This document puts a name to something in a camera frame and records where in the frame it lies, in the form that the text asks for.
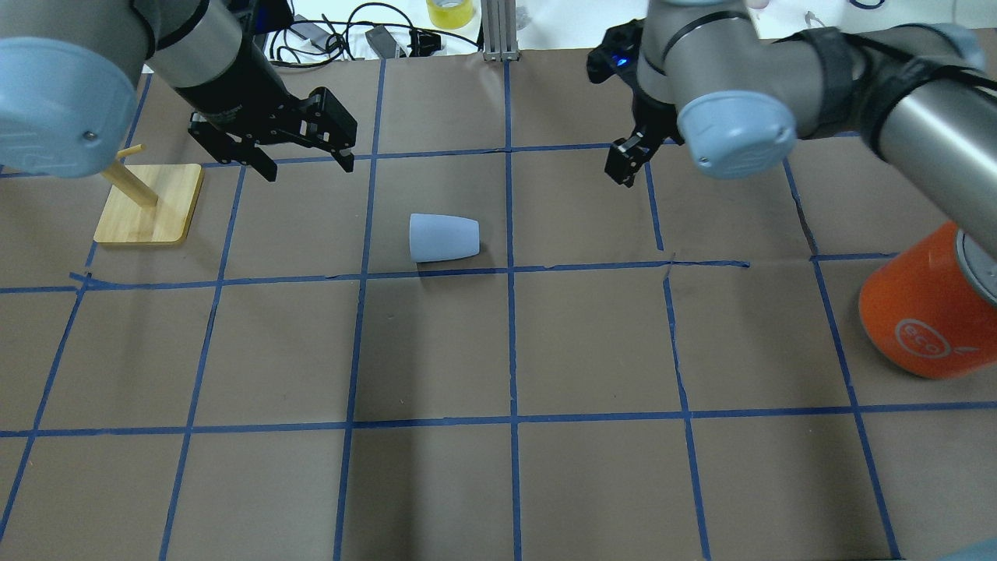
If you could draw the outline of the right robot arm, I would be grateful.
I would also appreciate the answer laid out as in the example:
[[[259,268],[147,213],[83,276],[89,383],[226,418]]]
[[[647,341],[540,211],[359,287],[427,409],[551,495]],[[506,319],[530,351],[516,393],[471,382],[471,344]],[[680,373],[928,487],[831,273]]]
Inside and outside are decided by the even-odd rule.
[[[665,141],[717,180],[769,170],[798,141],[857,132],[984,252],[995,255],[995,78],[955,24],[836,27],[759,39],[742,1],[651,1],[587,57],[594,84],[633,93],[634,129],[606,173],[632,185]]]

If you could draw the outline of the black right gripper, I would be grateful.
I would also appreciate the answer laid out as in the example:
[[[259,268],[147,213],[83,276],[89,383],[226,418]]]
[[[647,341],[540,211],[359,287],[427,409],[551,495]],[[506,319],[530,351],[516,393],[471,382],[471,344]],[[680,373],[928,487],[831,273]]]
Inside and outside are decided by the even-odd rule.
[[[605,161],[605,174],[628,189],[633,187],[638,171],[651,160],[662,143],[668,141],[678,146],[686,143],[678,128],[678,111],[674,105],[660,102],[636,88],[631,110],[633,131],[609,146]]]

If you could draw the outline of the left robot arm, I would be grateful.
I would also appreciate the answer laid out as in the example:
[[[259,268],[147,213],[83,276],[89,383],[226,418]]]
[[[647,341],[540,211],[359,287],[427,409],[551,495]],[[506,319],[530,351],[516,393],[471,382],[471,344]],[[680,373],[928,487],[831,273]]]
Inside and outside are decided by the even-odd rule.
[[[62,178],[109,167],[150,68],[217,162],[274,181],[264,147],[296,143],[354,169],[352,114],[324,86],[292,95],[227,1],[4,1],[1,18],[4,166]]]

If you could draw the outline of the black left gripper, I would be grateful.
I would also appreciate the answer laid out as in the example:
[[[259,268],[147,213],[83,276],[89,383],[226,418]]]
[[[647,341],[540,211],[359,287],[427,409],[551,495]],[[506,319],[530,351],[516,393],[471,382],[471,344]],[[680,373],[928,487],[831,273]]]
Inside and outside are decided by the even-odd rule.
[[[275,182],[277,163],[256,143],[296,143],[323,150],[346,173],[354,170],[356,118],[326,86],[306,98],[292,96],[249,36],[240,38],[234,61],[220,75],[174,91],[196,111],[188,134],[217,163],[239,163]]]

